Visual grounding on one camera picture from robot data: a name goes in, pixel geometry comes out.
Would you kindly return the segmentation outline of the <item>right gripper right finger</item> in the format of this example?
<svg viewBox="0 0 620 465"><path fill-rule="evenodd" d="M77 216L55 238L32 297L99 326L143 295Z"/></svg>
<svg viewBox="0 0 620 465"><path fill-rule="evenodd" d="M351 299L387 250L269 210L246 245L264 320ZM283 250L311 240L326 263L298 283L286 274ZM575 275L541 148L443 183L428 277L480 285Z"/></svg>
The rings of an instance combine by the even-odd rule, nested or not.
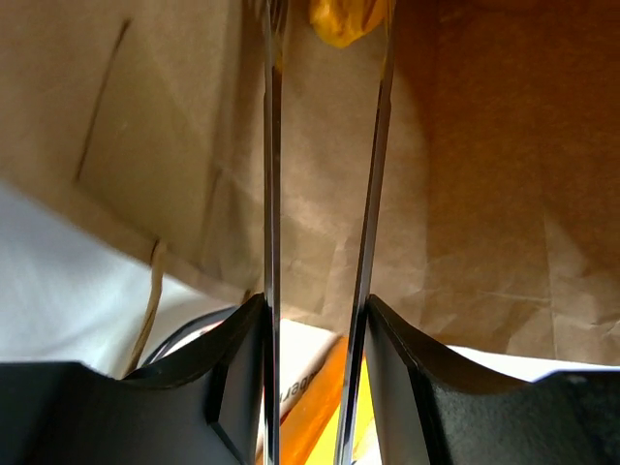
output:
<svg viewBox="0 0 620 465"><path fill-rule="evenodd" d="M521 381L436 341L375 295L366 311L384 463L618 463L617 372L556 371Z"/></svg>

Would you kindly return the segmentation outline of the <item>orange fake bread roll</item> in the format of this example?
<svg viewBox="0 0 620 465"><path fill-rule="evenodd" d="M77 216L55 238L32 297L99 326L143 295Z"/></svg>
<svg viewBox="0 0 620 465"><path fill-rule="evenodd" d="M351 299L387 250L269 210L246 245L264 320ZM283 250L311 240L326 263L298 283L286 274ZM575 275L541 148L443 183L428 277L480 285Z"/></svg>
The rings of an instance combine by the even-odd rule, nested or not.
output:
<svg viewBox="0 0 620 465"><path fill-rule="evenodd" d="M389 7L386 0L311 0L309 22L326 44L344 48L378 27Z"/></svg>

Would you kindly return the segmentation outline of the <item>metal tongs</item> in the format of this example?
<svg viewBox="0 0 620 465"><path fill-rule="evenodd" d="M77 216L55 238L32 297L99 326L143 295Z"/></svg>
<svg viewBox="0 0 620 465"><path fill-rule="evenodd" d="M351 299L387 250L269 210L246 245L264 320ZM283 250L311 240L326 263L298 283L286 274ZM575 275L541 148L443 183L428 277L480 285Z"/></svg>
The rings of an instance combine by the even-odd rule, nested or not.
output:
<svg viewBox="0 0 620 465"><path fill-rule="evenodd" d="M364 304L369 296L372 266L377 237L380 199L388 145L391 114L391 87L394 71L393 16L395 2L379 1L369 7L370 12L382 15L386 29L378 102L374 123L369 180L364 207L361 242L356 272L349 343L346 347L343 394L340 400L335 461L347 463L353 453L353 434L357 414L357 396L361 373ZM319 255L331 249L323 236L312 235L309 241L293 241L294 256L281 255L287 245L287 220L281 212L281 159L282 159L282 86L284 66L284 35L289 4L286 1L257 1L254 4L263 24L263 282L268 333L265 342L265 380L263 394L263 462L281 461L280 427L280 321L281 277L289 264L305 263L311 248Z"/></svg>

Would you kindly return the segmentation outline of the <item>orange fake baguette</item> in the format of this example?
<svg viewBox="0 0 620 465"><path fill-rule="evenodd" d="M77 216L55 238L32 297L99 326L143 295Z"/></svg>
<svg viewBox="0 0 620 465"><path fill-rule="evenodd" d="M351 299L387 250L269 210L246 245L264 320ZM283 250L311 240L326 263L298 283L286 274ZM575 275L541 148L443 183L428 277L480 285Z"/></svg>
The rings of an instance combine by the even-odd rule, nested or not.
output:
<svg viewBox="0 0 620 465"><path fill-rule="evenodd" d="M347 338L337 340L323 367L285 418L280 429L283 464L334 462L347 346ZM365 364L361 366L352 462L382 462Z"/></svg>

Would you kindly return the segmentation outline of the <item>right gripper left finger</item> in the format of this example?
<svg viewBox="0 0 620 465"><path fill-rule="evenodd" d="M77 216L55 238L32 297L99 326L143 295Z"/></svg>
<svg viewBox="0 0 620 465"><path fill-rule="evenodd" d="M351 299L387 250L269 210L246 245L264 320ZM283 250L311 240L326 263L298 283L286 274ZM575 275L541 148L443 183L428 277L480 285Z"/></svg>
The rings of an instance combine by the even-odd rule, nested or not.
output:
<svg viewBox="0 0 620 465"><path fill-rule="evenodd" d="M233 332L259 320L264 297L235 312ZM1 460L5 464L174 464L189 440L171 435L200 399L210 366L167 368L122 380L78 362L5 363L1 367Z"/></svg>

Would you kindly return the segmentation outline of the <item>brown paper bag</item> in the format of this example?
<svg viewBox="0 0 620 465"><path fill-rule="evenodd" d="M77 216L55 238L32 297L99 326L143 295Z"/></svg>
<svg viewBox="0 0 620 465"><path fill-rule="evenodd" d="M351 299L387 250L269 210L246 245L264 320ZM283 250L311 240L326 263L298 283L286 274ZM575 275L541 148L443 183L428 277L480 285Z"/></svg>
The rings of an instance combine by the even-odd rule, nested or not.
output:
<svg viewBox="0 0 620 465"><path fill-rule="evenodd" d="M1 357L120 375L263 285L263 24L252 1L1 5ZM401 1L371 290L441 342L619 361L619 5ZM282 312L346 331L386 37L289 5Z"/></svg>

